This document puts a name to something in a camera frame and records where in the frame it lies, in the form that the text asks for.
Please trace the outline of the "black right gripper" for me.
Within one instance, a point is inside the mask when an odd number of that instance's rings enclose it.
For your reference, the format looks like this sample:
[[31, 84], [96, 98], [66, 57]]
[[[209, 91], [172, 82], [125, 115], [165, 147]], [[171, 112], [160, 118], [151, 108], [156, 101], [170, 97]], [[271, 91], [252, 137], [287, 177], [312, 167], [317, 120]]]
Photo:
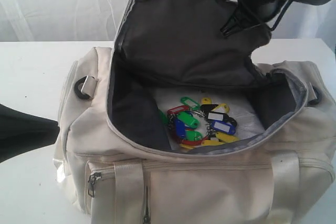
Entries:
[[221, 27], [220, 32], [227, 38], [239, 33], [249, 27], [249, 19], [240, 7], [236, 7], [226, 23]]

